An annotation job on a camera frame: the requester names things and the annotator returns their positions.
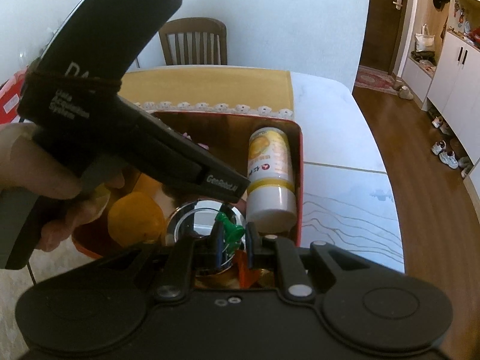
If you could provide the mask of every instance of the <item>white bottle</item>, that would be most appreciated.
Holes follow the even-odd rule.
[[[259,233],[281,233],[297,222],[297,204],[287,135],[264,127],[250,137],[247,222]]]

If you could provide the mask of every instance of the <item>orange plastic object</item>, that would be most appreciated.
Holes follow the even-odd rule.
[[[109,211],[109,234],[119,245],[155,242],[166,232],[165,217],[155,201],[143,192],[117,200]]]
[[[240,288],[250,288],[260,279],[260,269],[248,269],[248,257],[244,250],[235,252],[234,262],[238,266]]]

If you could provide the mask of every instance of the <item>yellow stripe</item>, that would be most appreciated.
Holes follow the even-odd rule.
[[[282,178],[263,178],[261,180],[254,181],[248,186],[247,193],[251,193],[260,187],[285,187],[295,193],[292,183]]]

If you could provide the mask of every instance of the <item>doormat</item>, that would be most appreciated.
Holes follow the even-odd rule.
[[[395,80],[393,77],[384,71],[359,66],[357,78],[355,79],[355,86],[397,95],[398,92],[392,88],[394,82]]]

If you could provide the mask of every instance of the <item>wooden floor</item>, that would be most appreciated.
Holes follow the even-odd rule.
[[[454,321],[442,348],[480,359],[480,225],[459,170],[431,151],[439,132],[413,101],[355,88],[382,154],[402,232],[406,273],[450,297]]]

